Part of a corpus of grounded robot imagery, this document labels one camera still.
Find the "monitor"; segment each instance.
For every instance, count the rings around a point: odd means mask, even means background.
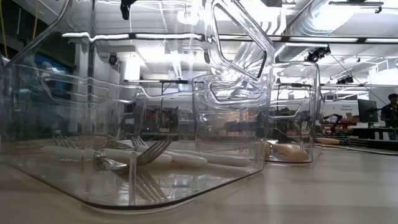
[[[377,123],[377,103],[370,100],[358,100],[359,122]]]

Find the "clear plastic bin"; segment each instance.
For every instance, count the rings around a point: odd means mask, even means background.
[[[266,160],[310,163],[321,103],[318,65],[274,64],[273,72]]]
[[[65,0],[55,24],[1,73],[1,159],[87,205],[112,210],[175,205],[261,171],[272,42],[237,1],[182,3],[137,1],[124,20],[104,16],[120,13],[119,2]],[[248,67],[227,60],[215,7],[265,57],[246,57]],[[138,8],[167,9],[173,26],[144,32]],[[107,20],[112,29],[102,27]],[[68,42],[75,66],[39,63],[36,50],[47,40]],[[139,51],[153,44],[162,58],[156,49]],[[139,62],[144,52],[157,60]],[[127,77],[137,63],[144,75],[146,65],[170,68],[167,79],[176,80],[177,90],[166,92],[162,84],[156,92],[160,81]],[[162,155],[143,164],[140,155],[168,140]]]

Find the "ceiling duct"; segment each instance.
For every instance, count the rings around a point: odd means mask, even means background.
[[[331,0],[313,0],[301,15],[286,29],[285,35],[330,35],[348,21],[355,7],[329,5]],[[302,54],[308,47],[276,46],[276,62],[288,62]]]

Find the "table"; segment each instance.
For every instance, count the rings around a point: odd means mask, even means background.
[[[379,139],[383,140],[383,133],[394,133],[394,128],[353,128],[353,135],[363,139],[375,139],[374,134],[379,133]]]
[[[249,179],[150,215],[108,215],[13,168],[0,166],[3,223],[395,223],[396,156],[318,150],[311,166],[270,166]]]

